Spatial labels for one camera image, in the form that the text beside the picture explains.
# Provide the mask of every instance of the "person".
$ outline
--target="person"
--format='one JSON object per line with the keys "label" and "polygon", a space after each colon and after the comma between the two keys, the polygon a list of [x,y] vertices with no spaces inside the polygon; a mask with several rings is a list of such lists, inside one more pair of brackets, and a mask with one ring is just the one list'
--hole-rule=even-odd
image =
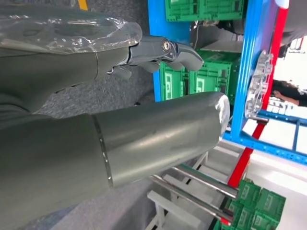
{"label": "person", "polygon": [[286,81],[273,80],[273,95],[297,106],[307,107],[307,94],[297,86]]}

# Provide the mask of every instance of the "metal cylinder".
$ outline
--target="metal cylinder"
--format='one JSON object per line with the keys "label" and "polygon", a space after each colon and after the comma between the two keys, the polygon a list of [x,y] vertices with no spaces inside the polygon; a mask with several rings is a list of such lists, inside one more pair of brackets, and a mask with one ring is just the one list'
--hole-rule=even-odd
{"label": "metal cylinder", "polygon": [[200,207],[200,208],[201,208],[201,209],[203,209],[203,210],[204,210],[206,212],[208,212],[208,213],[209,213],[209,214],[211,214],[211,215],[212,215],[212,216],[214,216],[214,217],[216,217],[216,218],[217,218],[219,220],[225,219],[229,224],[231,224],[232,222],[232,219],[233,219],[232,216],[230,216],[230,215],[228,215],[227,213],[224,213],[222,210],[218,209],[217,207],[215,207],[213,205],[210,205],[210,204],[203,202],[202,200],[200,200],[200,199],[198,199],[197,197],[193,196],[191,194],[187,193],[185,190],[182,190],[181,188],[172,185],[172,184],[171,184],[169,182],[167,182],[167,181],[166,181],[166,180],[164,180],[164,179],[163,179],[163,178],[161,178],[160,176],[153,175],[153,176],[150,176],[150,178],[152,181],[154,181],[154,182],[155,182],[157,184],[159,184],[159,185],[160,185],[162,187],[164,187],[164,188],[166,188],[167,190],[169,190],[169,191],[171,191],[172,193],[175,193],[175,194],[176,194],[176,195],[178,195],[179,197],[181,197],[183,199],[190,201],[191,203],[194,204],[194,205],[196,205],[197,207]]}
{"label": "metal cylinder", "polygon": [[113,186],[164,171],[216,146],[229,101],[204,92],[96,115]]}
{"label": "metal cylinder", "polygon": [[229,110],[219,92],[65,119],[1,105],[0,230],[200,155]]}
{"label": "metal cylinder", "polygon": [[237,196],[239,193],[238,189],[233,188],[222,181],[216,180],[209,175],[192,169],[184,164],[172,167],[172,169],[187,176],[190,179],[196,180],[199,183],[210,187],[232,199],[237,199]]}

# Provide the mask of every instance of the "yellow stripe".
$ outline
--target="yellow stripe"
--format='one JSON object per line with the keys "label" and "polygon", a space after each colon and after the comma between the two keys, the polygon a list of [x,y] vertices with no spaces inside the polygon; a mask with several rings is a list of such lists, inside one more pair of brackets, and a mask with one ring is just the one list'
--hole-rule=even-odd
{"label": "yellow stripe", "polygon": [[85,10],[87,11],[87,4],[86,4],[86,0],[78,0],[79,2],[79,7],[82,10]]}

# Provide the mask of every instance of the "robotic hand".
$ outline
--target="robotic hand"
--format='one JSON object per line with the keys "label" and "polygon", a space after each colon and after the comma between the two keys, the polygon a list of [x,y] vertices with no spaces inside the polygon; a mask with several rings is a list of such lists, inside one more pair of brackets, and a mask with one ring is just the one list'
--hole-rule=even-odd
{"label": "robotic hand", "polygon": [[131,27],[118,19],[99,27],[100,14],[72,11],[0,7],[0,230],[197,157],[214,148],[227,127],[229,101],[219,92],[65,119],[33,114],[51,93],[110,69],[126,78],[128,65],[154,72],[160,62],[191,70],[203,64],[188,46],[141,39],[139,26],[130,36]]}
{"label": "robotic hand", "polygon": [[143,36],[140,43],[129,48],[129,54],[124,61],[119,63],[107,73],[116,72],[122,78],[129,78],[131,72],[125,65],[141,66],[148,72],[156,72],[160,62],[179,70],[186,67],[197,71],[203,64],[203,59],[191,47],[169,41],[164,37]]}

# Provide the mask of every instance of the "robotic finger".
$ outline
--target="robotic finger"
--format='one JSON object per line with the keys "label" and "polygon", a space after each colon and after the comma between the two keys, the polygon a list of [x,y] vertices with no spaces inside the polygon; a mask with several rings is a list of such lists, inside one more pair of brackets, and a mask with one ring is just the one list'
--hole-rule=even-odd
{"label": "robotic finger", "polygon": [[155,72],[160,62],[179,70],[199,70],[203,59],[194,49],[184,44],[169,41],[164,37],[143,36],[138,44],[129,48],[127,58],[118,66],[141,66],[148,72]]}

